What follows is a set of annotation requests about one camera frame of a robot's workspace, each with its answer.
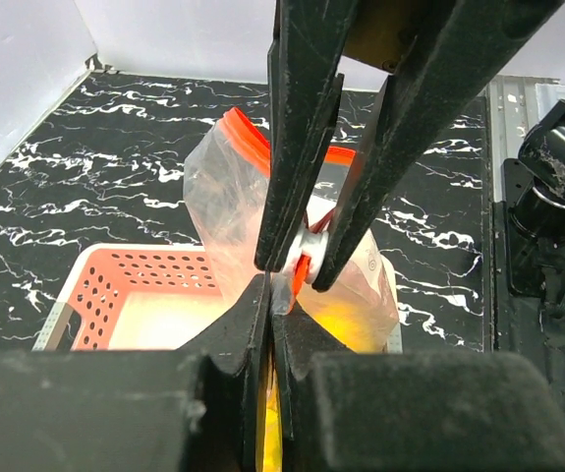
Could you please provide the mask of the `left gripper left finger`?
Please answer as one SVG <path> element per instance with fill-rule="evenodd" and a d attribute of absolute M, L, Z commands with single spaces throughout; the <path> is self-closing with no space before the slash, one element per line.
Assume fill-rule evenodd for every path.
<path fill-rule="evenodd" d="M 0 353 L 0 471 L 258 471 L 270 280 L 176 350 Z"/>

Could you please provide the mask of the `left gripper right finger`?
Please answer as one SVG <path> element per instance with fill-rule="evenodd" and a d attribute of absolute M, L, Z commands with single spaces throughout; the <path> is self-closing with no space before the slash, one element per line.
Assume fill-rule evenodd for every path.
<path fill-rule="evenodd" d="M 358 354 L 271 298 L 285 471 L 565 471 L 565 418 L 514 353 Z"/>

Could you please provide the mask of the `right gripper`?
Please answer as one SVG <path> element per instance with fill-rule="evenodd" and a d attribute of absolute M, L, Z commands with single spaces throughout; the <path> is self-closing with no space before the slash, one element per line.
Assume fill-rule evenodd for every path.
<path fill-rule="evenodd" d="M 560 9 L 559 1 L 279 1 L 267 55 L 271 164 L 255 266 L 280 271 L 336 127 L 341 55 L 393 74 L 328 226 L 331 288 L 409 167 Z"/>

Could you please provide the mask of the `yellow mango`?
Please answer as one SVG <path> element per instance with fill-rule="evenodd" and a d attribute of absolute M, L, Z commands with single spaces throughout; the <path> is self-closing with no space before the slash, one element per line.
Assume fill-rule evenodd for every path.
<path fill-rule="evenodd" d="M 311 385 L 317 354 L 383 353 L 398 328 L 389 306 L 367 314 L 332 293 L 272 295 L 262 469 L 319 471 L 319 395 Z"/>

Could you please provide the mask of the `pink plastic basket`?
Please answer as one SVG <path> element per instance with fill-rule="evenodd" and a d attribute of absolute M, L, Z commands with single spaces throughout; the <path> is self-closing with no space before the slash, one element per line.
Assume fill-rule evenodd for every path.
<path fill-rule="evenodd" d="M 176 349 L 232 305 L 203 248 L 97 244 L 84 250 L 34 349 Z"/>

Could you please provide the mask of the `aluminium frame rail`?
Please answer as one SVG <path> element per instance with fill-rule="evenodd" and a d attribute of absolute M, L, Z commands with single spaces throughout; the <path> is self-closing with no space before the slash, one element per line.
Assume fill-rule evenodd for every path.
<path fill-rule="evenodd" d="M 492 160 L 501 167 L 517 157 L 527 132 L 565 98 L 559 80 L 496 76 L 488 85 Z"/>

